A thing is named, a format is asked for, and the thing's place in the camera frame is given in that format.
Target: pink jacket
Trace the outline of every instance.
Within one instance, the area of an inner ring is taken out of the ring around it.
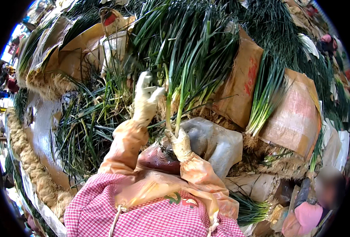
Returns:
[[[126,121],[116,128],[111,149],[98,173],[89,178],[66,209],[68,236],[108,236],[117,213],[115,196],[122,188],[136,183],[134,169],[139,149],[147,141],[147,129],[135,121]],[[192,190],[215,197],[220,211],[211,236],[244,237],[236,220],[239,204],[229,198],[228,190],[208,162],[193,154],[190,161],[181,164],[181,177]],[[205,201],[179,190],[130,207],[118,217],[113,236],[206,237],[210,228]]]

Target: orange sleeve cover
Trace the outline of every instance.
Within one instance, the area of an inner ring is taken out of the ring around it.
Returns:
[[[229,197],[229,190],[215,174],[209,162],[192,152],[188,161],[180,163],[180,176],[196,190],[213,194],[217,199],[220,214],[237,219],[239,202]]]
[[[111,149],[98,173],[130,175],[137,165],[141,146],[148,141],[147,128],[134,120],[127,120],[114,130],[113,137]]]

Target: white glove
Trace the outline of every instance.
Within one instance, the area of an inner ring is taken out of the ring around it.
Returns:
[[[163,87],[149,87],[152,76],[149,72],[142,72],[139,76],[134,98],[133,120],[147,127],[156,114],[156,103],[158,98],[164,94]]]
[[[186,162],[191,158],[192,150],[191,150],[191,142],[189,140],[188,134],[184,131],[184,129],[179,129],[179,135],[177,138],[175,135],[169,131],[164,130],[164,134],[168,137],[172,145],[172,149],[177,159],[180,162]]]

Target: gloved hand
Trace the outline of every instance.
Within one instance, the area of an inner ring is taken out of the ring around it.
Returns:
[[[164,131],[164,134],[168,137],[168,140],[172,145],[172,149],[177,159],[180,162],[188,161],[191,158],[192,150],[191,143],[189,141],[189,136],[184,131],[184,129],[179,129],[179,135],[177,136],[177,138],[171,131],[167,129]]]
[[[308,171],[308,172],[306,173],[306,176],[307,176],[310,180],[313,180],[314,177],[317,176],[317,174],[316,174],[316,172],[310,172],[310,171]]]
[[[155,116],[157,100],[165,92],[163,87],[149,87],[149,82],[152,78],[149,72],[141,73],[134,98],[133,120],[144,127],[147,127]]]

